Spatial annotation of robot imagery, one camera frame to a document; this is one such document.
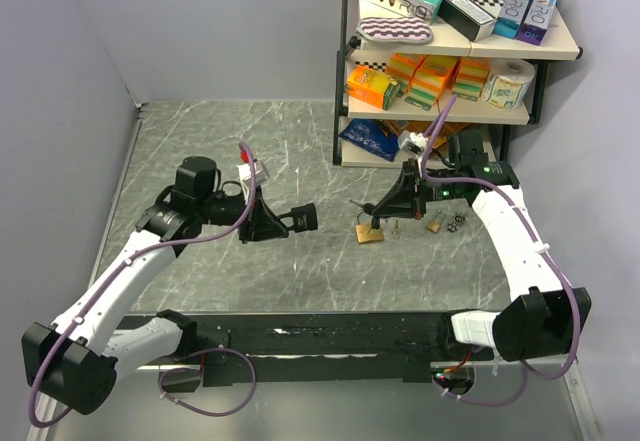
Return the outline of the black-headed key bunch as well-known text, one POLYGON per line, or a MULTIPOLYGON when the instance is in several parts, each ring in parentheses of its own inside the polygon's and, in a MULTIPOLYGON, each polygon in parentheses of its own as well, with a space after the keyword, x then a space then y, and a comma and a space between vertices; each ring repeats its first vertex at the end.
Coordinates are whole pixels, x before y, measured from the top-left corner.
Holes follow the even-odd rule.
POLYGON ((350 199, 349 202, 358 207, 358 211, 357 211, 357 213, 355 215, 357 224, 359 224, 359 217, 361 215, 364 215, 364 214, 370 216, 372 220, 377 220, 378 219, 378 217, 374 214, 374 210, 376 208, 376 206, 374 204, 372 204, 372 203, 360 203, 360 202, 354 201, 352 199, 350 199))

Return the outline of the large brass padlock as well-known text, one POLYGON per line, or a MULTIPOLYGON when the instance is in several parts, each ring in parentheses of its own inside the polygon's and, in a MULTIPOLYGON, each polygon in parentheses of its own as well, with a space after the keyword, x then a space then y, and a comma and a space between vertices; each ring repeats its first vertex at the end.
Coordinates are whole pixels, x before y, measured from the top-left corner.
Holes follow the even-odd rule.
POLYGON ((359 210, 355 217, 355 233, 358 244, 364 245, 382 242, 384 240, 383 231, 381 229, 374 229, 370 222, 361 222, 360 217, 363 214, 364 211, 359 210))

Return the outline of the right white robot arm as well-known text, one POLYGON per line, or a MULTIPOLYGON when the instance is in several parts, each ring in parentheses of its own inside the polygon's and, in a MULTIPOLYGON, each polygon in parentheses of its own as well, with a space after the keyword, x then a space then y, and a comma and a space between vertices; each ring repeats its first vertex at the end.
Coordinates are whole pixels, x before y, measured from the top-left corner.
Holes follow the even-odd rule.
POLYGON ((468 310, 437 334, 438 351, 459 359, 471 345, 495 349, 506 361, 565 354, 575 358, 591 309, 583 288, 573 287, 551 259, 524 203, 520 182, 506 161, 492 161, 477 130, 449 139, 449 165, 431 170, 423 159, 428 137, 398 139, 409 157, 394 185, 365 211, 374 228, 387 218, 418 220, 432 201, 464 199, 484 225, 506 275, 510 304, 500 312, 468 310))

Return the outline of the black padlock with keys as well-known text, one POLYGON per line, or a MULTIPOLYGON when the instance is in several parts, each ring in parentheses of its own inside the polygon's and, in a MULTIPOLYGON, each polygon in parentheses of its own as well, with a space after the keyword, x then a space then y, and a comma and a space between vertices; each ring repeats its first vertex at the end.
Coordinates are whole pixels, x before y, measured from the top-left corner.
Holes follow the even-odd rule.
POLYGON ((314 203, 294 207, 289 212, 279 215, 277 219, 288 231, 295 233, 315 231, 319 225, 314 203))

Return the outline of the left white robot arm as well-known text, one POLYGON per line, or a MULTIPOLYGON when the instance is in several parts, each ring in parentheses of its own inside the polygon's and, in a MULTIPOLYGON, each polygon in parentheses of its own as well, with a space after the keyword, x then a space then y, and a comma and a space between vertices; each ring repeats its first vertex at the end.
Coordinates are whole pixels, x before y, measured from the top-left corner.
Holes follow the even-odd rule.
POLYGON ((187 246, 206 242, 204 226, 237 233, 244 243, 257 242, 262 237, 256 223, 266 215, 276 226, 274 238, 288 236, 288 227, 263 202, 261 186, 269 178, 264 163, 247 150, 241 158, 236 195, 225 193, 214 160, 185 158, 174 182, 143 212, 103 274, 53 322, 34 323, 25 331, 21 346, 33 396, 45 394, 68 411, 87 415, 137 368, 163 357, 184 363, 195 356, 197 323, 176 311, 159 312, 122 339, 114 332, 156 276, 187 246))

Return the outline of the small brass long-shackle padlock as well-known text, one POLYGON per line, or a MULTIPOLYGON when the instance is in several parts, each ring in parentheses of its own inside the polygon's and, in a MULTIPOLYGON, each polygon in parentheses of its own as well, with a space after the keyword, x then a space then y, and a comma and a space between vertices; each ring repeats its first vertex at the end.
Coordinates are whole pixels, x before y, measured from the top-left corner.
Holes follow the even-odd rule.
POLYGON ((446 214, 444 211, 437 211, 433 217, 427 222, 426 229, 434 234, 438 234, 441 230, 441 227, 446 219, 446 214))

